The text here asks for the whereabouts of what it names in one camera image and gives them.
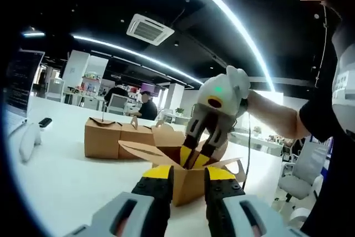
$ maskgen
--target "cardboard box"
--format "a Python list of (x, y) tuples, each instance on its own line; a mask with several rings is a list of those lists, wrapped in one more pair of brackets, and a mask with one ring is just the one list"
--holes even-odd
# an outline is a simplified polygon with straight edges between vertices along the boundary
[[(138, 125), (137, 117), (133, 117), (131, 123), (123, 123), (119, 140), (129, 142), (139, 142), (141, 144), (155, 145), (153, 132), (150, 127)], [(118, 148), (119, 159), (136, 159), (121, 146)]]
[(117, 122), (89, 118), (85, 124), (85, 156), (118, 159), (118, 140), (121, 130), (122, 125)]
[[(239, 166), (238, 181), (245, 180), (245, 173), (239, 158), (233, 158), (220, 162), (211, 163), (197, 169), (184, 169), (179, 165), (180, 153), (178, 157), (168, 157), (165, 153), (152, 145), (146, 145), (134, 142), (119, 141), (120, 147), (127, 152), (139, 158), (143, 158), (152, 162), (154, 165), (172, 165), (174, 166), (174, 187), (173, 187), (173, 204), (181, 206), (188, 204), (205, 194), (204, 188), (204, 170), (206, 167), (223, 168), (232, 162), (237, 162)], [(198, 156), (199, 152), (195, 151), (194, 156)]]
[(185, 141), (183, 132), (176, 132), (172, 126), (164, 124), (163, 121), (151, 127), (155, 146), (169, 158), (179, 157), (180, 148)]

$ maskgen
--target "ceiling ac unit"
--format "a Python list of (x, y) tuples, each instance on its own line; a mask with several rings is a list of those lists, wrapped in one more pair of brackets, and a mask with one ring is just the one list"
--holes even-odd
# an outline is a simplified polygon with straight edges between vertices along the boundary
[(127, 35), (155, 46), (160, 45), (173, 33), (173, 29), (140, 14), (134, 14), (127, 29)]

